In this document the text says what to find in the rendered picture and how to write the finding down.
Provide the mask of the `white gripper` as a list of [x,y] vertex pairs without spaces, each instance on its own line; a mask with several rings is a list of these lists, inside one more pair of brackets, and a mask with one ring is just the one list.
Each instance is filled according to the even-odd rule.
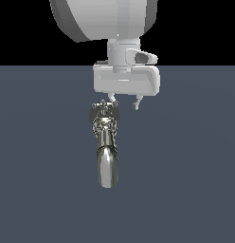
[[108,65],[94,65],[94,89],[108,93],[113,107],[118,107],[116,94],[136,95],[133,109],[138,110],[143,96],[155,96],[159,92],[159,70],[153,65],[132,66],[126,73],[114,73]]

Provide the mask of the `chrome metal faucet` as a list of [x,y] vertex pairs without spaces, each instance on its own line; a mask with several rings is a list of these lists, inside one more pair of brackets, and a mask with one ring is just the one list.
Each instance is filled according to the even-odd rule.
[[98,142],[97,164],[99,184],[103,188],[112,188],[118,183],[118,132],[119,111],[112,103],[100,100],[93,103],[89,111],[89,121]]

